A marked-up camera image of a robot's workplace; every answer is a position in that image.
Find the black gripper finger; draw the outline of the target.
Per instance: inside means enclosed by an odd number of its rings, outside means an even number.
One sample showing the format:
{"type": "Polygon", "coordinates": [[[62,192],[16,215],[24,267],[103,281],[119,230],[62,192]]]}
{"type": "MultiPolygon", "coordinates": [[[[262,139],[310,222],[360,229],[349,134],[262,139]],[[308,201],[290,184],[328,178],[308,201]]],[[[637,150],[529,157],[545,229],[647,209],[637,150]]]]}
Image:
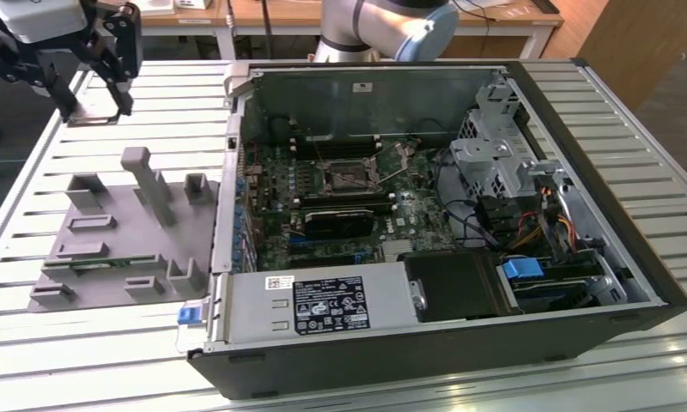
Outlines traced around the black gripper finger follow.
{"type": "Polygon", "coordinates": [[[129,116],[133,98],[129,93],[142,63],[141,10],[131,2],[98,1],[101,18],[95,34],[86,41],[87,65],[105,81],[109,95],[117,104],[117,114],[129,116]]]}
{"type": "Polygon", "coordinates": [[[54,64],[42,62],[31,45],[19,43],[0,30],[0,77],[8,83],[24,82],[37,94],[47,97],[63,123],[77,109],[77,97],[61,78],[54,64]]]}

